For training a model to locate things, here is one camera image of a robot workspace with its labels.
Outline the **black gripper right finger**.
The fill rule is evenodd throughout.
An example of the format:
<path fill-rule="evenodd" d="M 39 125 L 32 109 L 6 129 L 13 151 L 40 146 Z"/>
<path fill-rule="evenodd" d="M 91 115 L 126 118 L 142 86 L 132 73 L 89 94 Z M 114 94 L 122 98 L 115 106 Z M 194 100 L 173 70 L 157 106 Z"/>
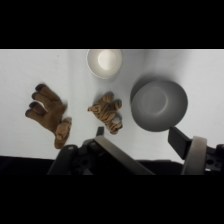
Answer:
<path fill-rule="evenodd" d="M 168 143 L 184 161 L 182 175 L 203 175 L 207 154 L 207 140 L 194 136 L 188 138 L 176 127 L 171 127 L 168 134 Z"/>

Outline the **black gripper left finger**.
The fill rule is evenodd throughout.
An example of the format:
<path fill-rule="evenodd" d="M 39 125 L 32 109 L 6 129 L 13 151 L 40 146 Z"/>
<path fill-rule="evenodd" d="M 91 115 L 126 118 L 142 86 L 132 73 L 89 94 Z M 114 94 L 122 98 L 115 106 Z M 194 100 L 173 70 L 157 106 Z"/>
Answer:
<path fill-rule="evenodd" d="M 153 175 L 153 172 L 106 139 L 103 127 L 97 129 L 94 150 L 97 154 L 96 166 L 101 171 L 119 175 Z"/>

